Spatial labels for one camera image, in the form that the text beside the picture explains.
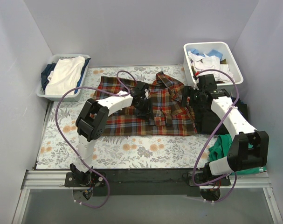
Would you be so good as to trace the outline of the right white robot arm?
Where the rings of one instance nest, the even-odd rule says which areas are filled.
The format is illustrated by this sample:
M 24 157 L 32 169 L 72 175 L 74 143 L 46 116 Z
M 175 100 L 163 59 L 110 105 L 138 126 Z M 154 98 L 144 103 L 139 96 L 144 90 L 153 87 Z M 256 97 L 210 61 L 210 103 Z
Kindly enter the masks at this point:
M 197 87 L 184 87 L 182 106 L 189 105 L 194 109 L 198 131 L 202 129 L 203 115 L 212 112 L 218 116 L 220 123 L 211 135 L 214 136 L 220 126 L 224 125 L 232 139 L 226 156 L 204 166 L 204 182 L 212 186 L 220 180 L 220 175 L 264 167 L 268 157 L 268 134 L 258 131 L 246 121 L 236 106 L 237 101 L 232 100 L 225 89 L 217 88 L 213 74 L 202 75 L 197 79 Z

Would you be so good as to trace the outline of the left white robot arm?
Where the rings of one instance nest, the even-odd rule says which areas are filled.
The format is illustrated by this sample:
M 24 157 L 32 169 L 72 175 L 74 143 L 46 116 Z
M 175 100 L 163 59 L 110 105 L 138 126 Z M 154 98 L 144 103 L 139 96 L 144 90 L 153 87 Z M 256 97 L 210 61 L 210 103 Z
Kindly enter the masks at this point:
M 77 120 L 79 135 L 79 158 L 70 165 L 74 180 L 82 187 L 91 182 L 91 167 L 93 148 L 96 140 L 104 133 L 108 117 L 124 108 L 133 106 L 137 117 L 149 120 L 153 118 L 152 102 L 149 99 L 149 84 L 138 82 L 130 89 L 130 93 L 120 91 L 117 94 L 101 99 L 88 99 L 85 102 Z

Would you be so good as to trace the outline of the plaid long sleeve shirt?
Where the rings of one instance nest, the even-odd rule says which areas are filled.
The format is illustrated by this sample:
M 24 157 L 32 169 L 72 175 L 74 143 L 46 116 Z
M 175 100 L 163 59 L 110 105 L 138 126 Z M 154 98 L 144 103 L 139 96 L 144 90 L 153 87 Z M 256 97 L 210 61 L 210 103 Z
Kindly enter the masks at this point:
M 133 106 L 108 117 L 104 136 L 189 136 L 197 133 L 192 107 L 182 107 L 184 84 L 163 72 L 149 85 L 152 114 L 149 119 L 137 116 Z

